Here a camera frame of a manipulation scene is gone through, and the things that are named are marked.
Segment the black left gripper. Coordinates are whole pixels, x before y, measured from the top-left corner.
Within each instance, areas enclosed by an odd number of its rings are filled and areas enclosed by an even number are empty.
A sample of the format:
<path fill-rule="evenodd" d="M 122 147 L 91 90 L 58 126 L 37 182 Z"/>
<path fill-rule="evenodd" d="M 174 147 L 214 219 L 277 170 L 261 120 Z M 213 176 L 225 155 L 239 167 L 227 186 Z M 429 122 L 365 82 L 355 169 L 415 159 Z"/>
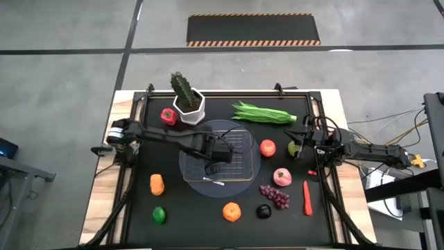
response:
<path fill-rule="evenodd" d="M 232 147 L 218 135 L 204 134 L 200 151 L 208 160 L 213 161 L 206 164 L 204 168 L 206 175 L 218 174 L 223 163 L 232 162 Z"/>

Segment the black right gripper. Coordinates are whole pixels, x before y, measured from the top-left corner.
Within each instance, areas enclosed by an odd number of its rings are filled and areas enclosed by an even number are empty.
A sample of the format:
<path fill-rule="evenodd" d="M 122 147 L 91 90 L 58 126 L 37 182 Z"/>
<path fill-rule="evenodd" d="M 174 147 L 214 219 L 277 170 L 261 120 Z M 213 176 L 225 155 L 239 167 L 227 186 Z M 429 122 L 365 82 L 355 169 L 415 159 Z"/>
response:
<path fill-rule="evenodd" d="M 323 116 L 304 116 L 302 128 L 299 131 L 284 130 L 284 134 L 300 147 L 296 155 L 297 159 L 304 157 L 305 149 L 322 146 L 327 138 Z"/>

